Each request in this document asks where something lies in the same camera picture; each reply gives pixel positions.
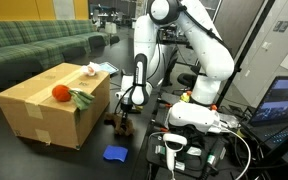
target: monitor screen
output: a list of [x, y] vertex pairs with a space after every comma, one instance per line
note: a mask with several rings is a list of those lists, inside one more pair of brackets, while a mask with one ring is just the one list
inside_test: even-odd
[[267, 90], [251, 124], [273, 124], [288, 121], [288, 76], [278, 76]]

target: white wall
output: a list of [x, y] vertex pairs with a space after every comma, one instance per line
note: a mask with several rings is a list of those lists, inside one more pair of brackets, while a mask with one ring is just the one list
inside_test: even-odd
[[[257, 106], [276, 75], [288, 75], [281, 63], [288, 54], [288, 28], [273, 32], [277, 21], [288, 21], [288, 0], [276, 0], [260, 32], [242, 64], [242, 72], [234, 79], [245, 99]], [[271, 43], [266, 50], [264, 42]]]

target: green couch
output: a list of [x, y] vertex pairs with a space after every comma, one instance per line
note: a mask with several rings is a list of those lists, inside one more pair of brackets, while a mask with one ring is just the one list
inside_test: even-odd
[[63, 52], [82, 46], [90, 52], [88, 38], [101, 35], [89, 20], [3, 21], [0, 22], [0, 63], [37, 58], [44, 69], [64, 61]]

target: cardboard box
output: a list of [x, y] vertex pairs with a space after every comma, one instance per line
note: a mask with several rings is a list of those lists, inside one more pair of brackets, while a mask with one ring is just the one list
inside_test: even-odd
[[[15, 136], [79, 149], [110, 100], [110, 76], [80, 73], [81, 66], [63, 63], [0, 93], [0, 107]], [[73, 99], [58, 102], [52, 89], [64, 84], [95, 96], [87, 110]]]

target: blue sponge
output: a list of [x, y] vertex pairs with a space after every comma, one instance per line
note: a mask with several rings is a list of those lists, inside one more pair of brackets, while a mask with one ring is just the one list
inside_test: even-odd
[[128, 150], [123, 147], [108, 145], [105, 149], [103, 157], [108, 160], [120, 160], [124, 162], [127, 151]]

